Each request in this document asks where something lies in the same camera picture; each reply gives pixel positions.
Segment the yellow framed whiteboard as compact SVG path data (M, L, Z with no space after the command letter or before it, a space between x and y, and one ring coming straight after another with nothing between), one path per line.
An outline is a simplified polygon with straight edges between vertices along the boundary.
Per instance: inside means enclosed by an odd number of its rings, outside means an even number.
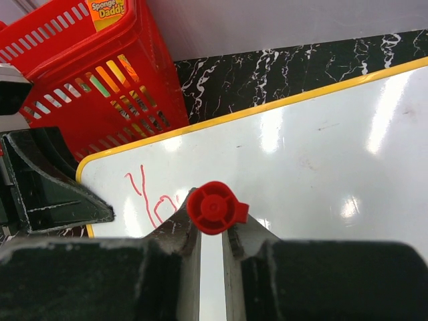
M285 239L388 240L427 256L427 59L87 156L111 204L94 237L142 237L187 190L228 185Z

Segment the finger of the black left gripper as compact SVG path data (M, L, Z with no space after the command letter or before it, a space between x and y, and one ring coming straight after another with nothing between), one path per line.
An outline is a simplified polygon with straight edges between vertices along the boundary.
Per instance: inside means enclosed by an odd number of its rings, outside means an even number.
M114 219L113 208L76 181L78 163L57 127L17 133L15 177L23 205L22 233L47 233Z

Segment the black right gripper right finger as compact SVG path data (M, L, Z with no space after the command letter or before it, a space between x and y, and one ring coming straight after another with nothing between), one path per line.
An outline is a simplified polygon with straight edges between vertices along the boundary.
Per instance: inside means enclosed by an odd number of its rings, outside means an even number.
M427 319L427 265L404 243L280 239L254 218L222 241L228 320Z

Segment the red capped whiteboard marker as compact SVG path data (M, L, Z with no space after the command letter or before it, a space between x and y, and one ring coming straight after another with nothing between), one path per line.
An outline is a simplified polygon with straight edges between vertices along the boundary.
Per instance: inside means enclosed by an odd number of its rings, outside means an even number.
M236 223L247 223L249 205L240 202L233 191L219 181L196 188L187 201L187 213L199 231L217 235Z

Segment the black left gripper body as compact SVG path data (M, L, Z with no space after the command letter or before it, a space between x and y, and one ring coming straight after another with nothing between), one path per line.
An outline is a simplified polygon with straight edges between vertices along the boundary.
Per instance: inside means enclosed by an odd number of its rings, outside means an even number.
M17 152L13 138L17 133L1 133L1 234L16 234L23 228L23 205L15 170Z

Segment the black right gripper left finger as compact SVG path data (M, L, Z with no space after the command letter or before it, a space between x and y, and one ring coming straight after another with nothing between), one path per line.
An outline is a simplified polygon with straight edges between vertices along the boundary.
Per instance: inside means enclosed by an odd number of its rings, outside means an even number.
M198 320L201 233L182 204L142 238L16 237L2 320Z

